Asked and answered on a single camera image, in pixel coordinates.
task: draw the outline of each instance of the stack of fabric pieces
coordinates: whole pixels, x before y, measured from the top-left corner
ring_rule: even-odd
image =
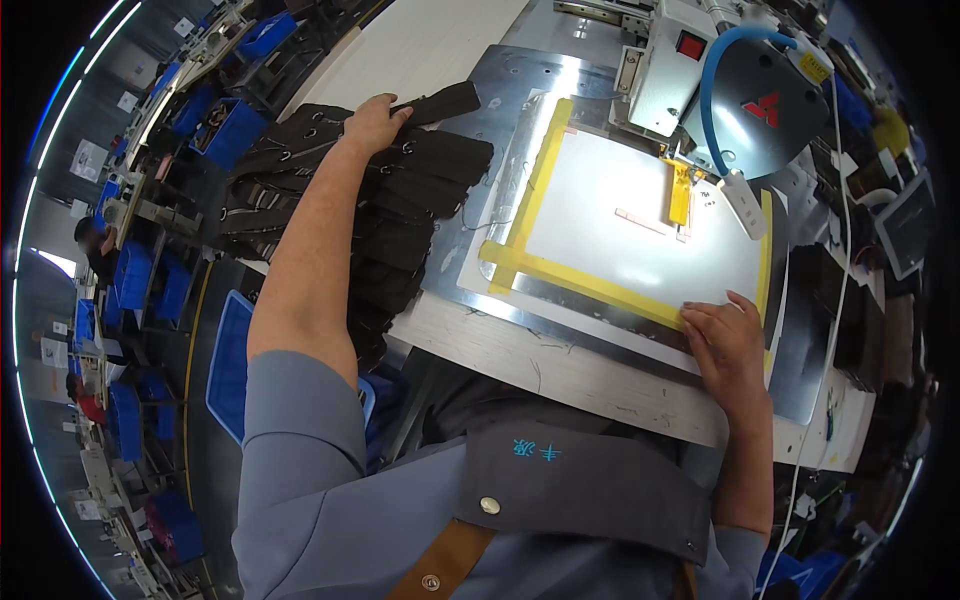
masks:
[[[390,148],[371,158],[353,218],[347,328],[361,372],[383,358],[383,334],[420,289],[437,219],[457,213],[493,158],[488,142],[420,129],[480,108],[472,82],[392,110],[405,106],[414,113]],[[228,175],[216,246],[235,258],[269,262],[351,115],[344,108],[302,105],[267,128]]]

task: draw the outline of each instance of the red shirt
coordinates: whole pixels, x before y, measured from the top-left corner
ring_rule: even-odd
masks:
[[[107,424],[107,413],[104,412],[102,406],[97,406],[97,401],[93,396],[78,397],[77,405],[80,406],[80,410],[84,411],[84,415],[86,415],[88,419],[101,425]]]

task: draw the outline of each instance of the red power switch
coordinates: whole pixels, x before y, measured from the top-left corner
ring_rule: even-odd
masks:
[[[680,38],[677,40],[677,52],[684,56],[691,57],[699,61],[707,48],[707,41],[701,37],[686,31],[680,32]]]

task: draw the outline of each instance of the brown strap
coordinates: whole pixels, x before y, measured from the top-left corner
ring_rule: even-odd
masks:
[[[677,561],[673,577],[673,600],[697,600],[697,579],[693,563]]]
[[[483,556],[496,531],[452,518],[387,600],[449,598]]]

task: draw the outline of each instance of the monitor screen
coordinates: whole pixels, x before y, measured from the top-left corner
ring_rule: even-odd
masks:
[[[876,233],[890,267],[903,279],[924,264],[926,244],[937,224],[930,175],[924,170],[876,218]]]

